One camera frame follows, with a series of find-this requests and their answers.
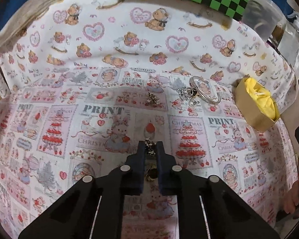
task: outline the teddy bear print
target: teddy bear print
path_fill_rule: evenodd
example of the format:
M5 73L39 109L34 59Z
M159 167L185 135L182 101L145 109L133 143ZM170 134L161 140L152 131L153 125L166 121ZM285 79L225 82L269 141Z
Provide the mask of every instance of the teddy bear print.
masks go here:
M288 70L288 63L285 61L285 60L283 60L283 69L285 70L285 71L287 71Z
M22 50L24 50L24 48L22 48L22 46L19 43L17 43L17 50L18 52L21 52Z
M77 25L79 22L79 14L81 13L82 8L76 3L73 3L68 9L68 18L64 21L68 25Z
M55 65L55 66L63 66L65 65L65 62L58 59L58 58L55 58L55 57L52 57L52 55L48 55L48 59L46 61L47 63L49 64L52 64L52 65Z
M216 73L214 73L213 75L211 75L211 80L214 80L216 82L219 82L222 80L222 78L224 77L224 73L222 71L217 71Z
M177 67L174 70L171 70L170 73L174 72L174 73L180 73L181 75L191 75L189 72L185 71L183 68L184 67Z
M124 44L126 46L133 47L134 45L137 45L139 41L137 35L132 32L128 32L124 35Z
M56 43L62 43L65 40L65 36L62 34L62 32L56 31L54 36L54 40Z
M9 54L9 64L14 64L13 56Z
M106 64L110 64L111 66L115 66L117 68L125 68L128 66L128 62L126 62L122 58L113 57L112 55L106 55L102 61Z
M29 62L35 64L37 61L38 61L38 57L32 50L30 50L29 51Z
M213 57L211 55L209 55L208 53L206 53L205 55L202 55L202 58L201 58L201 63L203 64L207 64L207 63L211 63L212 62L212 59Z
M82 58L91 57L92 54L90 52L90 48L84 43L81 43L80 46L77 46L77 56Z
M230 57L235 49L235 41L231 39L227 42L227 46L220 49L223 56Z
M267 69L267 66L262 66L260 69L256 70L255 73L257 76L261 76Z
M150 20L149 22L145 22L145 27L149 29L162 31L165 30L165 25L167 20L170 18L170 15L164 8L159 8L153 12L154 19Z
M154 65L163 65L166 63L166 58L167 56L163 52L160 52L149 57L149 61L153 62Z
M17 37L24 37L27 35L27 28L22 28L18 33L17 33Z

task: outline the jewelry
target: jewelry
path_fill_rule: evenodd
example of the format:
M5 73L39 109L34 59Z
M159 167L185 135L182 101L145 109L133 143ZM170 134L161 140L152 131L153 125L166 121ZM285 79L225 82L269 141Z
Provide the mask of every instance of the jewelry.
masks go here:
M198 95L196 88L183 87L181 89L178 88L176 91L178 92L179 98L182 101L188 101L190 106L196 106L199 104L199 101L195 99Z
M192 76L192 77L189 79L189 84L190 84L190 86L192 87L192 89L195 89L195 90L197 91L198 96L200 96L202 100L206 101L206 102L209 103L209 104L214 104L214 105L220 103L220 100L221 100L222 98L221 98L219 92L217 93L217 97L218 97L217 101L212 100L212 99L209 98L207 95L205 95L202 91L200 91L199 86L198 86L198 85L196 84L196 82L195 82L195 79L198 79L198 80L200 80L200 81L203 81L204 83L207 83L207 84L208 84L209 82L208 82L207 80L205 80L204 78L199 77L199 76Z
M147 154L150 156L154 156L155 155L154 146L156 145L156 143L149 141L149 137L145 138L143 141L145 142L146 145Z
M145 179L148 182L153 182L155 179L157 179L158 177L158 171L156 166L150 166L150 168L147 170L146 175L145 175Z
M155 105L161 104L159 102L159 98L155 94L149 93L148 97L149 98L145 101L147 104L155 104Z

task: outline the red heart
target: red heart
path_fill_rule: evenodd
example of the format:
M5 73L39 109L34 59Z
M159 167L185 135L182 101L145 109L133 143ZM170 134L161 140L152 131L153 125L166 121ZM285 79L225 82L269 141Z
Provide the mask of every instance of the red heart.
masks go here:
M103 126L103 125L105 124L105 121L104 121L104 120L98 120L98 121L97 121L97 124L98 124L99 126Z
M68 175L67 175L66 172L62 172L62 171L60 172L60 178L61 178L61 179L65 180L65 179L67 178L67 176L68 176Z

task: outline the heart print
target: heart print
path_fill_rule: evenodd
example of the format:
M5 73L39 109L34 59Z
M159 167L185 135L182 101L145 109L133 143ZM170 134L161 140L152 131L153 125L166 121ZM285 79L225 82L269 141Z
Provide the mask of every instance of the heart print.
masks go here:
M30 35L30 43L33 47L37 47L40 43L40 33L38 31Z
M236 62L230 62L230 64L227 67L227 71L228 72L238 72L241 68L241 64L240 63L236 63Z
M53 14L53 20L55 23L62 23L66 20L67 18L67 15L68 15L68 12L67 11L55 11L54 14Z
M151 12L149 11L143 11L139 7L135 7L133 10L131 10L130 17L131 20L136 24L142 24L151 19Z
M60 172L60 178L61 178L61 179L65 180L65 179L67 178L67 176L68 176L68 175L67 175L66 172L62 172L62 171Z
M220 36L220 35L216 35L215 37L213 37L212 43L213 43L213 47L214 47L214 48L221 49L221 48L223 48L223 47L226 46L227 41L224 40L224 39L222 38L222 36Z
M166 47L170 52L181 53L184 52L188 47L189 41L186 37L169 36L166 39Z
M105 121L104 121L104 120L98 120L98 121L97 121L97 124L98 124L99 126L103 126L103 125L105 124Z
M101 39L104 35L104 26L102 23L94 23L93 25L85 25L83 28L84 36L92 41Z

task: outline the yellow tissue paper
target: yellow tissue paper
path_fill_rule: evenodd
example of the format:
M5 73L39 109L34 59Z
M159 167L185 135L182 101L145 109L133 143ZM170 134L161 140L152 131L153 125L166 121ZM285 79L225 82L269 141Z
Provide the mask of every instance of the yellow tissue paper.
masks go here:
M247 78L245 80L246 91L257 104L262 113L264 113L268 118L274 120L276 118L276 111L270 91L259 86L258 88L255 88L256 83L257 81L254 78Z

